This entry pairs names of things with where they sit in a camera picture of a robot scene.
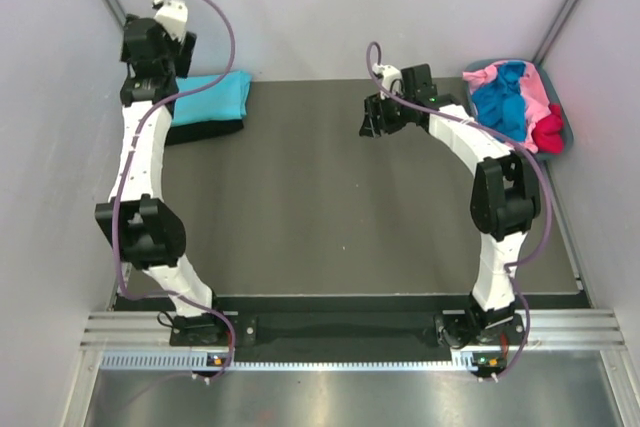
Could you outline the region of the light blue t shirt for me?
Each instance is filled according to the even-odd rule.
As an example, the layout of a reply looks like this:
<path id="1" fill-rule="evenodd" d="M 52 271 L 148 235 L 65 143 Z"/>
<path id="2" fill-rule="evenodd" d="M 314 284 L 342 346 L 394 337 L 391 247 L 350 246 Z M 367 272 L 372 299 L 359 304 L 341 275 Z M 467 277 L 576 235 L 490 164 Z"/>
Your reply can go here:
<path id="1" fill-rule="evenodd" d="M 207 121 L 243 120 L 252 76 L 246 71 L 228 73 L 214 87 L 175 102 L 173 127 Z"/>

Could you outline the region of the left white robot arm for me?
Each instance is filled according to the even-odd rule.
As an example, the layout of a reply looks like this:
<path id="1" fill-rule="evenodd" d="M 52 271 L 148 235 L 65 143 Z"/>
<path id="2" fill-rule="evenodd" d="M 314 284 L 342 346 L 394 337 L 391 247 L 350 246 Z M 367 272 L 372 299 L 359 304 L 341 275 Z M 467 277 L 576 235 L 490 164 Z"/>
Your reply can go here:
<path id="1" fill-rule="evenodd" d="M 188 73 L 195 41 L 192 33 L 172 37 L 154 18 L 127 17 L 120 57 L 127 76 L 120 90 L 119 173 L 108 201 L 94 211 L 119 265 L 144 273 L 171 299 L 175 313 L 162 312 L 157 320 L 170 328 L 173 346 L 215 345 L 227 338 L 225 317 L 212 310 L 216 296 L 186 256 L 184 224 L 162 196 L 177 80 Z"/>

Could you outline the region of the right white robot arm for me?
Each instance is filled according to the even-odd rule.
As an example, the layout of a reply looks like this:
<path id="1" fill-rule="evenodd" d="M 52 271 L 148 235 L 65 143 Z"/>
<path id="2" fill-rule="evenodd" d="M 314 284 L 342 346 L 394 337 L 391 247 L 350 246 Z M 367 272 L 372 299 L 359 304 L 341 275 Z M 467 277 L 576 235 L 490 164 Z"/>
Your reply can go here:
<path id="1" fill-rule="evenodd" d="M 454 97 L 438 94 L 430 68 L 369 68 L 378 93 L 364 101 L 359 134 L 376 138 L 413 124 L 444 144 L 472 173 L 470 215 L 480 233 L 477 279 L 461 318 L 440 316 L 440 339 L 461 349 L 487 343 L 515 317 L 515 263 L 533 220 L 540 214 L 539 181 L 531 163 L 475 125 Z"/>

